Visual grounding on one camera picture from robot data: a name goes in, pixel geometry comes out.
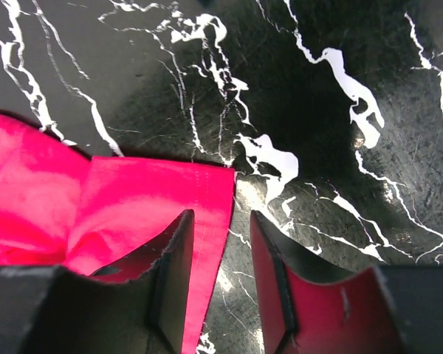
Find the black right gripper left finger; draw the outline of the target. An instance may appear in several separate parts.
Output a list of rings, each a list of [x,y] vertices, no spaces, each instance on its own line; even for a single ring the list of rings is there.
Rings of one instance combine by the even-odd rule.
[[[83,276],[0,266],[0,353],[180,353],[194,213]]]

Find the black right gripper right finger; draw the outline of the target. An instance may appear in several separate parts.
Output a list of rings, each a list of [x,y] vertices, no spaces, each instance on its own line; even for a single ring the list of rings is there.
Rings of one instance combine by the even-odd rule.
[[[351,272],[250,216],[266,353],[443,353],[443,266]]]

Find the magenta t shirt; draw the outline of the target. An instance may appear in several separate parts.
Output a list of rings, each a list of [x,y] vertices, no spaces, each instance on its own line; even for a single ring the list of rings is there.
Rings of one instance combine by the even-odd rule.
[[[64,265],[90,275],[195,213],[182,351],[194,353],[233,211],[235,172],[143,157],[86,158],[0,114],[0,266]]]

